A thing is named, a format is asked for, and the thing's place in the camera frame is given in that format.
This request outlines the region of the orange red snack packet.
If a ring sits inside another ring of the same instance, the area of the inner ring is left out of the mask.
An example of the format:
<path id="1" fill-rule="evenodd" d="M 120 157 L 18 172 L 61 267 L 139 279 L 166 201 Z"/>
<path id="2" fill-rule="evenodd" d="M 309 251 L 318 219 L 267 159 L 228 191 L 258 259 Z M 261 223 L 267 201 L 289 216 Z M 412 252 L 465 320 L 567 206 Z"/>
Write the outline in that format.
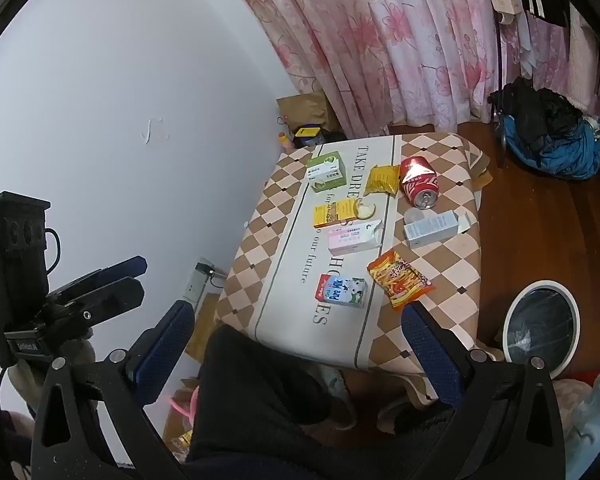
<path id="1" fill-rule="evenodd" d="M 367 266 L 374 282 L 387 294 L 396 311 L 431 292 L 434 285 L 422 272 L 411 266 L 394 249 L 384 252 Z"/>

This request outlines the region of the blue white milk carton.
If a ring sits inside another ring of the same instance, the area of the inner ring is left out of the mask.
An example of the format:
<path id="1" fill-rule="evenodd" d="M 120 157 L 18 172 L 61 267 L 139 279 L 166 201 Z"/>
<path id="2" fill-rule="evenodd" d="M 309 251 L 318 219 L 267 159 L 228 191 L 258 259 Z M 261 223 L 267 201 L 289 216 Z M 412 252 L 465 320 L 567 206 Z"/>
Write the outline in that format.
<path id="1" fill-rule="evenodd" d="M 345 278 L 341 275 L 322 274 L 317 283 L 315 299 L 324 304 L 360 308 L 364 304 L 367 283 L 364 278 Z"/>

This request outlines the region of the pink white box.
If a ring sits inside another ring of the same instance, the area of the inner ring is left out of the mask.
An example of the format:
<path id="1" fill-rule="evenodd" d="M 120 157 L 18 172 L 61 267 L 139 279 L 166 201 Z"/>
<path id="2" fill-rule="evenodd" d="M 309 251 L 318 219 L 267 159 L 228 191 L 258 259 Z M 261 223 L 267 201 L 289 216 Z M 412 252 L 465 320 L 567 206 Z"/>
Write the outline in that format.
<path id="1" fill-rule="evenodd" d="M 381 245 L 382 221 L 373 220 L 340 226 L 328 232 L 328 250 L 335 256 L 376 249 Z"/>

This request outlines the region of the red cola can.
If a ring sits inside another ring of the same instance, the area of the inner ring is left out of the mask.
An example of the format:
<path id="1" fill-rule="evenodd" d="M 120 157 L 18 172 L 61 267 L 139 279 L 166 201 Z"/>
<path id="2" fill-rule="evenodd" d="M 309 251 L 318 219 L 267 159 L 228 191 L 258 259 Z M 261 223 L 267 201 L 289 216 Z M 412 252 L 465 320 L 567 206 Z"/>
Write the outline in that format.
<path id="1" fill-rule="evenodd" d="M 403 192 L 411 205 L 418 209 L 430 209 L 438 200 L 438 175 L 426 158 L 407 157 L 400 165 Z"/>

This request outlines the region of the yellow small box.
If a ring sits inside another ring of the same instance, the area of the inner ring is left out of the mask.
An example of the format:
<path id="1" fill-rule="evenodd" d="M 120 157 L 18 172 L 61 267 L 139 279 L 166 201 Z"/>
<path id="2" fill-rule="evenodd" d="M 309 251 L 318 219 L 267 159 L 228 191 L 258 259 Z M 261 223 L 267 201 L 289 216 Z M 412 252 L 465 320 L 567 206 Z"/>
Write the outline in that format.
<path id="1" fill-rule="evenodd" d="M 358 200 L 347 198 L 346 200 L 337 200 L 333 203 L 315 206 L 313 226 L 315 229 L 327 228 L 356 218 L 358 218 Z"/>

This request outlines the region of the yellow snack bag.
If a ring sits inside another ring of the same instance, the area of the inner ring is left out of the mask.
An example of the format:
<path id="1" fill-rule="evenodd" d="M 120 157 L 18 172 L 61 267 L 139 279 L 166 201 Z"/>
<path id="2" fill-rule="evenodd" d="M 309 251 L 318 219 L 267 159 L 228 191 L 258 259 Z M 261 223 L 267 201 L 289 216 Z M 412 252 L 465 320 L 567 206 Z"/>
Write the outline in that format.
<path id="1" fill-rule="evenodd" d="M 366 181 L 364 195 L 386 193 L 391 196 L 396 196 L 399 186 L 399 166 L 373 166 Z"/>

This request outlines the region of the green white medicine box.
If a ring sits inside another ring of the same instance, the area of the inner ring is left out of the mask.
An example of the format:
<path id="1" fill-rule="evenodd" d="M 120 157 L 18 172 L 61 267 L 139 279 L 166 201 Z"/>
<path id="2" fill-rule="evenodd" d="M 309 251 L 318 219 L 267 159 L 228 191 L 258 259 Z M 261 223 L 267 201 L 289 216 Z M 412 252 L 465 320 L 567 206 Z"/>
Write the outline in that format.
<path id="1" fill-rule="evenodd" d="M 309 160 L 306 177 L 314 192 L 323 192 L 347 184 L 346 167 L 338 152 L 330 152 Z"/>

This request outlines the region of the white round trash bin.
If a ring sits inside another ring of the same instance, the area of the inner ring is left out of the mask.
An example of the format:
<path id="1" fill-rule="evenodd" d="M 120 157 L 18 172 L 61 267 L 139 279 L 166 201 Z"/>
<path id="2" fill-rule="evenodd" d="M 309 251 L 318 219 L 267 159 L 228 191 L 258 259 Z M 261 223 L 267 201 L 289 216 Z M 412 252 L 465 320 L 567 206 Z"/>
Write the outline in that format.
<path id="1" fill-rule="evenodd" d="M 506 313 L 504 356 L 515 364 L 540 358 L 556 379 L 576 354 L 580 335 L 580 310 L 570 290 L 555 281 L 536 281 L 516 296 Z"/>

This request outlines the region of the light blue cloth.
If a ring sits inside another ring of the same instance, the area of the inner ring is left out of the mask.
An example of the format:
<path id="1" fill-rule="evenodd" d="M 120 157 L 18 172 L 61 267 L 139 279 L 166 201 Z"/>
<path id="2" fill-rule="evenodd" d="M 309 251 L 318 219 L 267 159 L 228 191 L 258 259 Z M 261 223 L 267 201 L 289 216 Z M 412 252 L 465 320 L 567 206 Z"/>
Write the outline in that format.
<path id="1" fill-rule="evenodd" d="M 600 456 L 600 374 L 588 397 L 572 411 L 565 451 L 567 479 L 583 479 Z"/>

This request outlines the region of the checkered tablecloth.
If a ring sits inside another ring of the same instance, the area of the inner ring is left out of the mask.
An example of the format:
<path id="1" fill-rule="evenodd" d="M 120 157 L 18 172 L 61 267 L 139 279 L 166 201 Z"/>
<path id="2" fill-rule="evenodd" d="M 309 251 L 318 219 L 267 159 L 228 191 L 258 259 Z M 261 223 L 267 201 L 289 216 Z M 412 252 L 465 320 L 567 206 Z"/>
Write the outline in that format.
<path id="1" fill-rule="evenodd" d="M 305 359 L 418 375 L 422 369 L 402 334 L 400 314 L 367 272 L 370 262 L 394 249 L 434 285 L 422 296 L 422 304 L 442 327 L 472 347 L 477 337 L 481 264 L 478 208 L 469 175 L 469 159 L 475 151 L 455 133 L 428 132 L 283 154 L 246 227 L 216 316 L 260 344 Z M 330 152 L 340 154 L 347 184 L 314 192 L 306 165 Z M 363 196 L 373 166 L 397 165 L 414 155 L 425 157 L 438 175 L 441 195 L 434 212 L 466 214 L 469 230 L 442 243 L 411 249 L 403 218 L 411 206 L 404 195 L 370 194 L 365 203 L 376 205 L 374 218 L 382 221 L 381 245 L 333 256 L 327 230 L 313 226 L 314 207 Z M 314 295 L 322 274 L 364 278 L 367 292 L 362 307 L 317 301 Z"/>

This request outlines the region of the blue yellow item behind table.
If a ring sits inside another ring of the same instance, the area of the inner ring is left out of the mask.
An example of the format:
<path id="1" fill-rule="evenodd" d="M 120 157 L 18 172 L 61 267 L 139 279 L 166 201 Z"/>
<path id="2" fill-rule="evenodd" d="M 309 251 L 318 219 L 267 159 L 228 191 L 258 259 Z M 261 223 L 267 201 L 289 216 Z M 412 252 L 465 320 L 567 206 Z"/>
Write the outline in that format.
<path id="1" fill-rule="evenodd" d="M 295 148 L 310 148 L 325 143 L 323 128 L 318 125 L 306 125 L 298 128 L 292 137 Z"/>

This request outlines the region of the brown paper bag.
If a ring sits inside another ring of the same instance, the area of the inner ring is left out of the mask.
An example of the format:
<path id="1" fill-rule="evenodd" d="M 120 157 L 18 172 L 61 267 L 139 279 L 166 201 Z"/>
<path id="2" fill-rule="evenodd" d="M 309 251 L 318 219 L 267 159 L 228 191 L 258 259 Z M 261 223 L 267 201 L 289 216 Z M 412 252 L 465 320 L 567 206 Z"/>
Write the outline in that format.
<path id="1" fill-rule="evenodd" d="M 329 132 L 340 130 L 338 118 L 323 90 L 286 96 L 276 102 L 292 132 L 306 125 L 317 125 Z"/>

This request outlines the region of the blue black clothes pile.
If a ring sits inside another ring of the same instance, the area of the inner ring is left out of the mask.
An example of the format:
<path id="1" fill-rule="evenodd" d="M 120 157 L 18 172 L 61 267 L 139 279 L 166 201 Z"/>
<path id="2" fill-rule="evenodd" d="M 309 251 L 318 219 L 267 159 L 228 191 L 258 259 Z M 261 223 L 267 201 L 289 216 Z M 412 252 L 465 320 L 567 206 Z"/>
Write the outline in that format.
<path id="1" fill-rule="evenodd" d="M 600 170 L 600 118 L 553 90 L 518 77 L 488 99 L 503 152 L 534 171 L 586 180 Z"/>

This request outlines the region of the pink floral curtain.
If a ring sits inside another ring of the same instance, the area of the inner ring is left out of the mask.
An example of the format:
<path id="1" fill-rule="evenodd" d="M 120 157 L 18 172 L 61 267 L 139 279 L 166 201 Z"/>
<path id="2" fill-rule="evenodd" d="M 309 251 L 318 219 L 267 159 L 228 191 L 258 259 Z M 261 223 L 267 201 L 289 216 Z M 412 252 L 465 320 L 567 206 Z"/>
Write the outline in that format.
<path id="1" fill-rule="evenodd" d="M 471 120 L 488 122 L 490 94 L 510 82 L 491 0 L 245 3 L 294 86 L 323 90 L 354 138 L 394 124 L 453 131 Z M 566 83 L 530 80 L 600 116 L 600 44 L 572 4 L 571 12 Z"/>

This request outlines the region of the wall power socket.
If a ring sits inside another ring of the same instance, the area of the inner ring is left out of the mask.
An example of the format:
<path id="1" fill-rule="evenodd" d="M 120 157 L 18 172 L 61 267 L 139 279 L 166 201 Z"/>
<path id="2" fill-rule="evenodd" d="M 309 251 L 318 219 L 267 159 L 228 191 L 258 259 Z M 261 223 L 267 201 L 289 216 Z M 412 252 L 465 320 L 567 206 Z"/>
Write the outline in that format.
<path id="1" fill-rule="evenodd" d="M 204 290 L 210 280 L 209 272 L 213 269 L 213 264 L 205 258 L 199 258 L 194 264 L 183 292 L 183 298 L 194 307 L 196 307 L 200 298 L 204 296 Z"/>

